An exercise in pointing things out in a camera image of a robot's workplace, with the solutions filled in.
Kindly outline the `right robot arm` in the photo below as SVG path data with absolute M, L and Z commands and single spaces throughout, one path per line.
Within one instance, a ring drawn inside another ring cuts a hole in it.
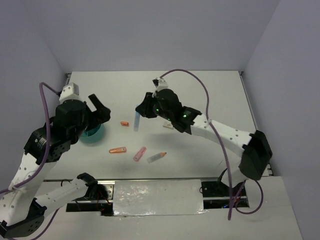
M 210 120 L 199 110 L 182 105 L 171 89 L 147 92 L 135 110 L 144 118 L 168 120 L 178 132 L 205 138 L 220 144 L 224 153 L 229 150 L 236 154 L 239 163 L 231 166 L 227 162 L 227 170 L 217 184 L 223 196 L 230 195 L 245 180 L 259 181 L 273 156 L 264 132 L 250 133 Z

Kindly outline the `blue highlighter body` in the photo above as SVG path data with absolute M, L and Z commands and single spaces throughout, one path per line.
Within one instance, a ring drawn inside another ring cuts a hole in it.
M 140 114 L 136 111 L 135 112 L 135 117 L 134 117 L 134 124 L 133 124 L 133 130 L 137 132 L 139 130 L 139 125 L 140 125 Z

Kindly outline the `orange tip highlighter body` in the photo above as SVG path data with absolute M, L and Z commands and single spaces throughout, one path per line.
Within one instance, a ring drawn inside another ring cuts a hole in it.
M 167 153 L 166 152 L 160 152 L 160 153 L 157 153 L 153 156 L 150 156 L 147 158 L 147 162 L 150 164 L 150 163 L 153 163 L 161 158 L 163 158 Z

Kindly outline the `orange marker cap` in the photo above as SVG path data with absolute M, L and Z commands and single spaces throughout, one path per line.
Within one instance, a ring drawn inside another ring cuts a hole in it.
M 125 127 L 128 127 L 128 126 L 129 126 L 129 123 L 126 122 L 126 121 L 121 121 L 120 124 L 121 124 L 122 126 L 125 126 Z

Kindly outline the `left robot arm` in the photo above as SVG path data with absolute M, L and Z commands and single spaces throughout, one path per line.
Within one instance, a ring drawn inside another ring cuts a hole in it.
M 0 235 L 5 239 L 32 235 L 52 212 L 78 198 L 95 199 L 105 188 L 88 173 L 81 173 L 55 190 L 36 193 L 61 156 L 87 130 L 111 118 L 111 111 L 95 94 L 88 97 L 96 110 L 78 99 L 63 100 L 55 115 L 29 137 L 11 186 L 0 199 Z

